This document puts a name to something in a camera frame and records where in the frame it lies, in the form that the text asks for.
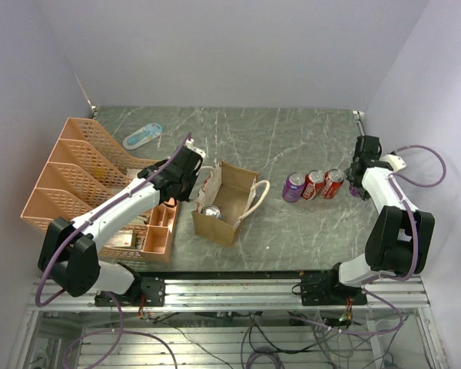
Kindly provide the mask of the purple soda can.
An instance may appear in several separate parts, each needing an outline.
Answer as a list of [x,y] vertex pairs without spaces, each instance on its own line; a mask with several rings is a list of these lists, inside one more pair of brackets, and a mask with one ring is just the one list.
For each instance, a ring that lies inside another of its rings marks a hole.
[[305,188],[306,178],[304,174],[300,172],[290,173],[285,181],[284,188],[282,190],[282,198],[286,202],[296,202],[300,199],[301,194]]
[[349,185],[349,191],[352,196],[355,198],[362,198],[363,197],[363,188],[362,187],[356,187],[353,186],[352,184]]
[[222,219],[222,212],[219,207],[215,205],[208,205],[203,207],[201,209],[201,213],[212,218]]

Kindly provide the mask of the red cola can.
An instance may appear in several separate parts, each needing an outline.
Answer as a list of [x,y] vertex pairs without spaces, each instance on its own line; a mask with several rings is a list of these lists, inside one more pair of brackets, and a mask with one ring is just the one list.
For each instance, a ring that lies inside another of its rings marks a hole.
[[319,194],[324,186],[324,173],[320,170],[312,170],[305,177],[305,186],[301,197],[305,200],[312,200]]
[[319,195],[323,199],[331,199],[337,194],[340,187],[342,186],[345,175],[340,169],[334,168],[327,171],[324,179],[324,185],[320,189]]

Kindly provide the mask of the printed canvas burlap bag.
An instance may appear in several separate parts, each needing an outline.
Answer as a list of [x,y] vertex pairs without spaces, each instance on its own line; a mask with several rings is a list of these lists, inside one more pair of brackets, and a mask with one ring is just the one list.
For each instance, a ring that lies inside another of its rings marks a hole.
[[[192,212],[194,233],[221,246],[231,247],[237,240],[243,221],[263,203],[270,190],[270,182],[260,180],[255,171],[235,167],[225,161],[207,169]],[[218,206],[222,219],[201,213],[208,205]]]

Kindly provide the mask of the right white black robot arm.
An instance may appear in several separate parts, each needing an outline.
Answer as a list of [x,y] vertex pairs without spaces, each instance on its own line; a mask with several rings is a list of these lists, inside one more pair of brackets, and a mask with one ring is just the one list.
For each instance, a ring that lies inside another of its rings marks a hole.
[[323,286],[324,297],[340,304],[360,293],[361,288],[379,278],[406,281],[420,274],[426,264],[435,218],[421,211],[408,199],[397,178],[421,188],[439,185],[420,184],[402,175],[405,161],[392,151],[382,154],[380,139],[369,135],[357,138],[353,160],[346,170],[350,187],[363,200],[371,200],[378,218],[366,242],[364,253],[351,261],[336,264]]

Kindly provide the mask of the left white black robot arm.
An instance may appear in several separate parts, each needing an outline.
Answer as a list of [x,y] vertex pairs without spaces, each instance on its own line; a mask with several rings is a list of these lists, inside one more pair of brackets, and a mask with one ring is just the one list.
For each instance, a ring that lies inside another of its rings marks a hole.
[[36,294],[48,279],[76,298],[91,289],[108,291],[124,305],[141,297],[137,276],[128,267],[100,261],[98,254],[138,215],[171,199],[188,201],[206,154],[182,145],[166,160],[140,170],[130,184],[92,211],[71,221],[53,220],[38,259],[42,272]]

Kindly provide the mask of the blue white oval package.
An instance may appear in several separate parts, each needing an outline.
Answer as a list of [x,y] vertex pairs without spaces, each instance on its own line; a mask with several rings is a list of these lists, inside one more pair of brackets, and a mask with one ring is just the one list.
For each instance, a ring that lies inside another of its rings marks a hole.
[[158,123],[148,123],[144,127],[139,128],[134,133],[127,136],[122,145],[125,149],[134,150],[147,144],[156,138],[159,138],[162,134],[163,128]]

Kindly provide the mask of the red white printed box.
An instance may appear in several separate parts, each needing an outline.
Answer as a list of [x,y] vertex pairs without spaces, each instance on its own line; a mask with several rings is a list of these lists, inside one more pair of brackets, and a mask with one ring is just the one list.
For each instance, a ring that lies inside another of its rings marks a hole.
[[122,230],[116,232],[104,244],[108,248],[134,248],[136,244],[136,234],[133,230]]

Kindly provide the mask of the orange plastic desk organizer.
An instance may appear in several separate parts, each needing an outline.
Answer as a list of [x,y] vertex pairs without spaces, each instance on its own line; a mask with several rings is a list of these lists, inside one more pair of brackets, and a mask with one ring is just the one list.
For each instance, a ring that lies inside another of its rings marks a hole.
[[[58,217],[70,221],[101,205],[126,187],[135,171],[153,164],[129,155],[97,121],[68,118],[21,217],[46,232]],[[177,208],[164,204],[143,213],[126,226],[134,233],[135,247],[104,247],[100,259],[169,261],[176,218]]]

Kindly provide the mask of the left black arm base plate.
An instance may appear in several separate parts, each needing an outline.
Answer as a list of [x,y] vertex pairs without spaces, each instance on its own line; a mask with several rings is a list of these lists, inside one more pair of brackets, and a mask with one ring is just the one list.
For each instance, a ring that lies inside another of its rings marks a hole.
[[150,273],[139,274],[124,294],[114,294],[122,307],[162,307],[166,284],[162,277]]

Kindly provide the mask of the aluminium mounting rail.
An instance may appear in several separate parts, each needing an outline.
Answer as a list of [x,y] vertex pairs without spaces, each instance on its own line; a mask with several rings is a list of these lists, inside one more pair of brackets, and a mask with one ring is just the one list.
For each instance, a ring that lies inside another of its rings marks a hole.
[[[146,311],[306,311],[319,309],[320,305],[306,306],[301,297],[292,293],[295,280],[168,280],[165,282],[164,303]],[[420,278],[408,282],[381,279],[367,286],[374,296],[367,296],[366,303],[355,305],[356,310],[386,309],[382,298],[402,309],[428,308],[429,298]]]

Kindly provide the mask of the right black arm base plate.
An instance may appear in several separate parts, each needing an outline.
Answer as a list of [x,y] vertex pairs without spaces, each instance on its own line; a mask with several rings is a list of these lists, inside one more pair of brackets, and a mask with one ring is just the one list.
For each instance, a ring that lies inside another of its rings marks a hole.
[[303,306],[353,306],[366,305],[366,295],[361,288],[349,287],[339,281],[337,265],[330,270],[305,271],[300,282],[291,288]]

